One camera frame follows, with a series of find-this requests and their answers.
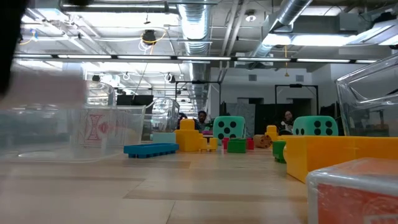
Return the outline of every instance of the person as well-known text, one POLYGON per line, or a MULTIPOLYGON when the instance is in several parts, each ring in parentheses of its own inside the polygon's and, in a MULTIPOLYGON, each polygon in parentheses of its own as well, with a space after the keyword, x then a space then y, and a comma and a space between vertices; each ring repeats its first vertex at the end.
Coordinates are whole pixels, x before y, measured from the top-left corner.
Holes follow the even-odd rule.
POLYGON ((286 111, 285 117, 284 117, 283 121, 280 123, 281 124, 280 130, 286 130, 286 131, 293 133, 293 123, 294 123, 294 119, 293 119, 292 112, 286 111))
POLYGON ((206 128, 206 118, 207 118, 207 113, 204 111, 199 111, 198 112, 198 119, 199 119, 199 132, 202 132, 206 128))

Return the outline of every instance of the small green cube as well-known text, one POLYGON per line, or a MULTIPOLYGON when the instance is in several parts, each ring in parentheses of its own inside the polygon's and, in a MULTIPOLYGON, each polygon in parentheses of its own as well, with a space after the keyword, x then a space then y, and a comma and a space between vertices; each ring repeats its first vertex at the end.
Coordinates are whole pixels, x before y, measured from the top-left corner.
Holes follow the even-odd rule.
POLYGON ((272 144, 272 155, 275 157, 275 161, 280 163, 286 163, 284 158, 284 148, 286 141, 274 141, 272 144))
POLYGON ((228 141, 228 153, 246 153, 246 140, 245 139, 230 139, 228 141))

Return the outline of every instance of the clear plastic box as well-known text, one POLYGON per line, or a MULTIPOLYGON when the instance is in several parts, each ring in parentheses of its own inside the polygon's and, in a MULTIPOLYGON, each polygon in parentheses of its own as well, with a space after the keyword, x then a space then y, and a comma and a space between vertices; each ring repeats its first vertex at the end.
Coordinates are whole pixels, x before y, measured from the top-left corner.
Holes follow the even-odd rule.
POLYGON ((141 143, 145 106, 59 110, 35 105, 0 111, 0 159, 96 161, 141 143))
POLYGON ((378 224, 398 220, 398 163, 364 158, 307 176, 309 224, 378 224))
POLYGON ((398 136, 398 54, 336 81, 347 136, 398 136))
POLYGON ((152 114, 145 114, 143 141, 149 141, 154 132, 171 133, 177 129, 180 105, 171 98, 156 98, 149 106, 152 114))

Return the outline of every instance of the metal frame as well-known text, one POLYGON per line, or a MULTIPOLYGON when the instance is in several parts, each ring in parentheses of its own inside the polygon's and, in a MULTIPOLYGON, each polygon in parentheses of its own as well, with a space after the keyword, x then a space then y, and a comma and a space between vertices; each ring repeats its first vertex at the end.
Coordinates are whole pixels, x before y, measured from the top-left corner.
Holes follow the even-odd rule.
POLYGON ((204 85, 204 84, 212 84, 212 83, 216 83, 218 84, 220 90, 218 91, 218 101, 219 101, 219 107, 220 107, 220 111, 221 111, 221 82, 209 82, 209 81, 176 81, 175 82, 175 101, 177 101, 177 92, 178 92, 178 87, 177 85, 179 83, 191 83, 191 84, 195 84, 195 85, 204 85))
POLYGON ((318 97, 318 85, 301 85, 301 84, 290 84, 290 85, 275 85, 275 115, 277 114, 278 105, 278 94, 277 89, 280 86, 287 86, 289 88, 303 88, 303 87, 314 87, 315 94, 317 96, 317 115, 319 115, 319 97, 318 97))

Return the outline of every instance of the green block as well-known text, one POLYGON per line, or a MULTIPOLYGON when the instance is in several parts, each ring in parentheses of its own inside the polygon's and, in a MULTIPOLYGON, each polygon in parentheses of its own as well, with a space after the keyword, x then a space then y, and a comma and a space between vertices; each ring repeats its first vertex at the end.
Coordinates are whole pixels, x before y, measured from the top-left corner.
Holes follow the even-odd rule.
POLYGON ((275 157, 275 161, 280 163, 286 163, 284 158, 284 147, 285 141, 274 141, 272 143, 272 155, 275 157))
POLYGON ((337 136, 336 121, 331 116, 302 116, 294 121, 294 135, 337 136))
POLYGON ((218 145, 224 138, 246 138, 246 124, 242 116, 219 116, 214 120, 213 136, 218 145))
POLYGON ((245 139, 230 139, 228 141, 228 153, 246 153, 246 140, 245 139))

